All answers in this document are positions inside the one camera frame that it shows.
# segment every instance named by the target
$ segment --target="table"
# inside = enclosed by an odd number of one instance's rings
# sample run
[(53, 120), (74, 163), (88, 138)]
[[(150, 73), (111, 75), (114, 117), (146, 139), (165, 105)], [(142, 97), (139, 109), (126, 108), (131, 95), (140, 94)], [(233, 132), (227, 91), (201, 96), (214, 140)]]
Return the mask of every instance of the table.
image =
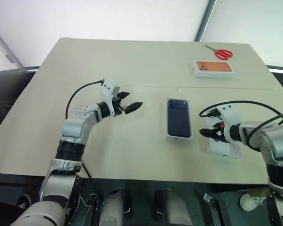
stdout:
[[(95, 178), (267, 183), (260, 153), (241, 145), (242, 157), (210, 155), (198, 130), (198, 113), (223, 100), (253, 100), (283, 112), (283, 89), (250, 45), (209, 43), (230, 49), (232, 79), (196, 78), (194, 60), (216, 60), (197, 42), (60, 39), (0, 126), (0, 173), (44, 176), (55, 157), (64, 112), (72, 93), (85, 83), (111, 77), (123, 101), (143, 101), (134, 113), (104, 119), (94, 126), (83, 160)], [(166, 98), (188, 99), (194, 139), (167, 140)], [(100, 86), (83, 89), (70, 105), (101, 102)], [(274, 114), (254, 105), (236, 105), (244, 121), (264, 121)]]

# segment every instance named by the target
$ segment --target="phone box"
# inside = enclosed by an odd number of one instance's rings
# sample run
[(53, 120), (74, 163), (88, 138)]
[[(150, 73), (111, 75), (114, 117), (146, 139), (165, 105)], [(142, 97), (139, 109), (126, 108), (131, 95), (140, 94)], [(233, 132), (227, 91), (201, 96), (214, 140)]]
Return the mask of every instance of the phone box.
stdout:
[[(183, 112), (169, 112), (169, 110), (176, 110), (176, 108), (170, 108), (169, 101), (180, 101), (181, 104), (186, 105), (184, 109), (182, 109)], [(176, 130), (187, 130), (187, 125), (189, 126), (189, 136), (188, 137), (182, 137), (182, 136), (174, 136), (170, 133), (172, 133), (173, 128), (176, 127)], [(189, 101), (183, 100), (183, 99), (174, 99), (174, 98), (167, 98), (166, 100), (166, 137), (171, 139), (181, 139), (181, 140), (191, 140), (193, 138), (192, 133), (192, 124), (191, 124), (191, 117), (189, 113)]]
[(228, 61), (195, 61), (193, 71), (203, 78), (232, 78), (236, 74)]

